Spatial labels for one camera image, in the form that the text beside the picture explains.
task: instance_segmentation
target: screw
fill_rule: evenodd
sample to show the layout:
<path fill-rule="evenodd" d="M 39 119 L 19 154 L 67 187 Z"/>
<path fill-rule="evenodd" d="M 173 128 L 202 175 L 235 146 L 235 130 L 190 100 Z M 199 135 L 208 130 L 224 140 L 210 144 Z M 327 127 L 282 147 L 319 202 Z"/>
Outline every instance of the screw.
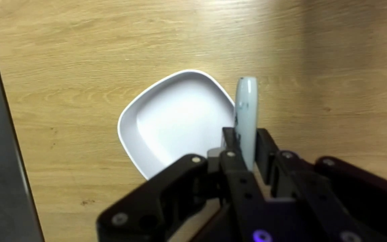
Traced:
<path fill-rule="evenodd" d="M 270 233 L 265 230 L 255 230 L 253 232 L 253 241 L 254 242 L 273 242 L 273 237 Z"/>
<path fill-rule="evenodd" d="M 234 152 L 226 152 L 227 156 L 234 158 L 235 154 Z"/>
<path fill-rule="evenodd" d="M 352 232 L 343 232 L 340 234 L 340 240 L 341 242 L 363 242 L 363 240 L 356 233 Z"/>
<path fill-rule="evenodd" d="M 324 159 L 323 163 L 328 167 L 332 167 L 336 165 L 336 162 L 331 160 L 331 159 Z"/>
<path fill-rule="evenodd" d="M 114 214 L 112 218 L 112 224 L 117 228 L 125 225 L 128 222 L 128 216 L 125 213 Z"/>
<path fill-rule="evenodd" d="M 292 152 L 284 152 L 282 156 L 284 156 L 285 159 L 293 159 L 294 155 L 293 155 Z"/>
<path fill-rule="evenodd" d="M 194 156 L 194 158 L 192 158 L 192 163 L 200 163 L 200 162 L 202 162 L 200 158 L 198 158 L 198 156 Z"/>

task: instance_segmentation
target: wood grain surface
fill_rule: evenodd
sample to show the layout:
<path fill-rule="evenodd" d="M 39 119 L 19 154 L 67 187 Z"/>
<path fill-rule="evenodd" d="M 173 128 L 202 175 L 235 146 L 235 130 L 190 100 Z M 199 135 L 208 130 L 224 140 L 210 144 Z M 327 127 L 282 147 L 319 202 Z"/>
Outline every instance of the wood grain surface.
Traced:
<path fill-rule="evenodd" d="M 259 127 L 281 148 L 387 178 L 387 2 L 0 0 L 0 70 L 46 241 L 97 241 L 98 214 L 144 182 L 117 119 L 183 69 L 231 97 L 255 76 Z"/>

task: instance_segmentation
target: wooden table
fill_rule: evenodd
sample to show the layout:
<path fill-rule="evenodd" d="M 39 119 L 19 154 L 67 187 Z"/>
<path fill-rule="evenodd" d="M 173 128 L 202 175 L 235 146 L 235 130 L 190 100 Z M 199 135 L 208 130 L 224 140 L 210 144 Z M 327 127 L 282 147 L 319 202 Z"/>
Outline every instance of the wooden table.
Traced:
<path fill-rule="evenodd" d="M 181 69 L 231 97 L 255 76 L 259 127 L 282 148 L 387 178 L 387 2 L 0 0 L 0 70 L 47 241 L 95 241 L 97 216 L 144 182 L 116 123 Z"/>

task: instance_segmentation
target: white bowl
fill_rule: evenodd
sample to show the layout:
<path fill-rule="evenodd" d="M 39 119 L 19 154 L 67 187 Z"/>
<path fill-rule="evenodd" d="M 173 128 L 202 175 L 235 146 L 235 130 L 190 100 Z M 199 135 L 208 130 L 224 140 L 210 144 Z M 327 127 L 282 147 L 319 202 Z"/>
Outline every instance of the white bowl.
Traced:
<path fill-rule="evenodd" d="M 234 103 L 208 74 L 175 73 L 136 97 L 117 134 L 128 156 L 151 179 L 187 154 L 207 156 L 220 147 L 222 128 L 234 127 Z"/>

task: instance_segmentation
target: black metal bracket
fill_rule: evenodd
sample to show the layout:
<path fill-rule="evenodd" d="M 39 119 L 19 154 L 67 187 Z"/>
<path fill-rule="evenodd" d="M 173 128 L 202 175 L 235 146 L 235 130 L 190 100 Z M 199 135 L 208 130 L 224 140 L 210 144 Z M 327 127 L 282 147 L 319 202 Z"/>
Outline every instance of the black metal bracket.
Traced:
<path fill-rule="evenodd" d="M 167 241 L 214 198 L 220 209 L 192 241 L 387 241 L 387 181 L 335 158 L 313 166 L 258 130 L 258 170 L 277 198 L 265 201 L 233 128 L 223 140 L 219 158 L 183 156 L 105 210 L 100 241 Z"/>

